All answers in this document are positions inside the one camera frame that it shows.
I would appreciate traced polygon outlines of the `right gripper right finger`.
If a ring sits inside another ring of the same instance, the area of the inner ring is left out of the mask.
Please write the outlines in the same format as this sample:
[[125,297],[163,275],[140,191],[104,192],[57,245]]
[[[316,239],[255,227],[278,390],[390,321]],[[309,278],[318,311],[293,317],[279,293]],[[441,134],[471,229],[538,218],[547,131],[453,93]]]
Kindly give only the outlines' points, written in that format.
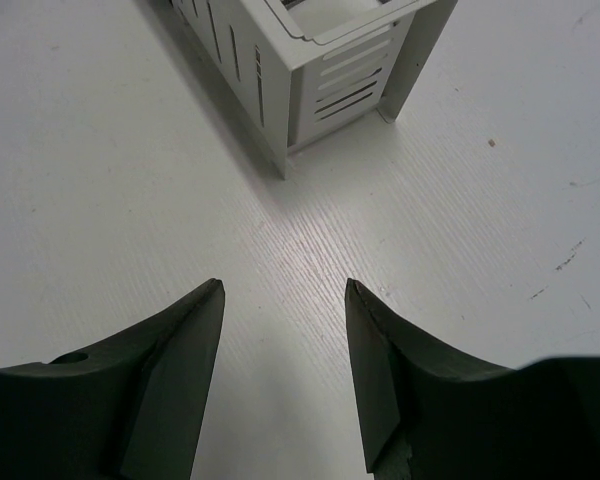
[[600,479],[600,356],[510,369],[392,311],[357,280],[345,316],[376,479]]

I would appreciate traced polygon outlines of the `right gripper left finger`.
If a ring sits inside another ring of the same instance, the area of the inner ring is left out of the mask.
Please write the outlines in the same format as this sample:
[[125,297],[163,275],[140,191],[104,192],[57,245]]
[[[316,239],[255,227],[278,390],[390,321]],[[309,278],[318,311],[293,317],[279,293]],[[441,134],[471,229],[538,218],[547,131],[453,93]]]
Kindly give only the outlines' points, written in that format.
[[0,368],[0,479],[187,479],[223,324],[211,279],[48,363]]

